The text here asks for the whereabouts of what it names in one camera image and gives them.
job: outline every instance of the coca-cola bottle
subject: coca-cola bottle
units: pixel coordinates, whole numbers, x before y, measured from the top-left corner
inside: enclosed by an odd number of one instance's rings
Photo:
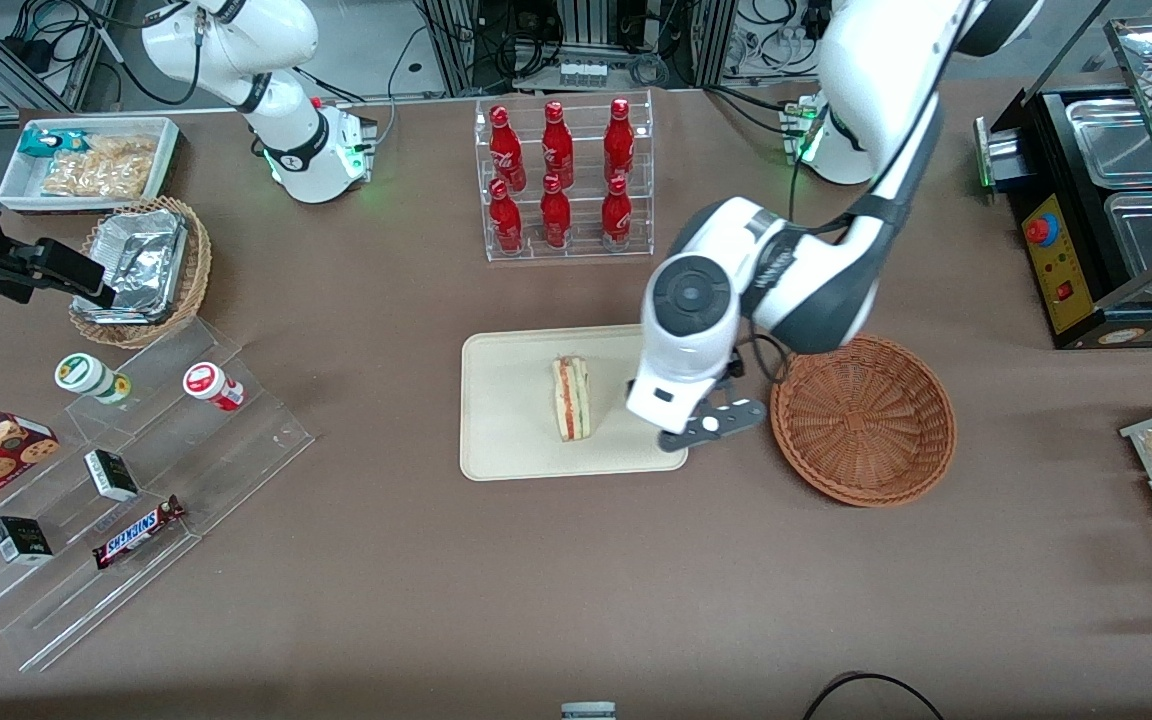
[[[518,215],[518,206],[509,197],[509,188],[502,179],[492,179],[488,191],[492,194],[488,214],[492,217],[492,232],[495,233],[500,252],[517,255],[522,252],[522,217]]]
[[[540,198],[540,218],[545,222],[545,242],[554,250],[564,250],[573,230],[573,205],[563,194],[556,173],[545,176],[545,196]]]
[[[508,183],[509,192],[522,192],[526,187],[526,170],[522,169],[522,143],[509,127],[509,111],[498,105],[488,113],[492,118],[492,164],[497,176]]]
[[[630,213],[632,205],[626,197],[626,176],[615,176],[607,183],[602,199],[602,247],[612,252],[626,250],[630,243]]]
[[[634,169],[634,128],[630,127],[630,101],[612,100],[612,122],[602,136],[602,174],[612,182],[617,174],[630,177]]]
[[[573,158],[573,131],[563,122],[563,104],[554,100],[545,103],[545,135],[540,137],[545,154],[545,172],[556,174],[563,188],[576,182],[575,158]]]

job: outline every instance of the yellow control panel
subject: yellow control panel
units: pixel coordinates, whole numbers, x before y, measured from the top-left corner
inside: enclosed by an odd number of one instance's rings
[[[1087,279],[1083,276],[1069,233],[1064,232],[1064,214],[1056,196],[1044,200],[1020,228],[1025,233],[1029,260],[1034,265],[1038,287],[1043,288],[1052,327],[1066,332],[1092,314],[1093,304]]]

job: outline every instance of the brown woven basket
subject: brown woven basket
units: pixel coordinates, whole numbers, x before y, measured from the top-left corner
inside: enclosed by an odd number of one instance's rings
[[[211,240],[207,237],[207,228],[198,222],[198,215],[194,213],[183,202],[174,200],[172,197],[156,197],[153,200],[138,202],[127,209],[115,210],[115,213],[147,213],[151,210],[172,210],[180,213],[189,222],[189,237],[185,242],[185,255],[180,266],[180,281],[177,286],[177,297],[175,297],[175,309],[168,319],[157,325],[97,325],[86,323],[73,310],[69,311],[69,320],[78,332],[90,341],[101,344],[115,344],[126,350],[139,350],[147,343],[154,342],[170,331],[192,318],[198,313],[202,305],[202,296],[207,291],[207,274],[211,272]],[[88,241],[83,242],[83,252],[90,252],[92,242],[96,238],[96,223],[92,232],[88,233]]]
[[[922,497],[945,477],[957,441],[937,374],[904,347],[864,334],[827,355],[791,357],[771,414],[803,479],[863,507]]]

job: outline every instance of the red button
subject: red button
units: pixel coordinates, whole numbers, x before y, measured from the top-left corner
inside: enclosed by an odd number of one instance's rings
[[[1051,225],[1047,225],[1047,220],[1037,218],[1029,220],[1029,225],[1025,225],[1025,240],[1033,242],[1034,245],[1047,240],[1048,234],[1051,234]]]

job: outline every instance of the aluminum foil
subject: aluminum foil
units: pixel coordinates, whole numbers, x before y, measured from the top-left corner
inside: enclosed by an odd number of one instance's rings
[[[114,305],[101,309],[74,300],[74,313],[96,324],[157,324],[168,319],[189,234],[188,221],[169,210],[113,215],[100,223],[91,258],[105,266]]]

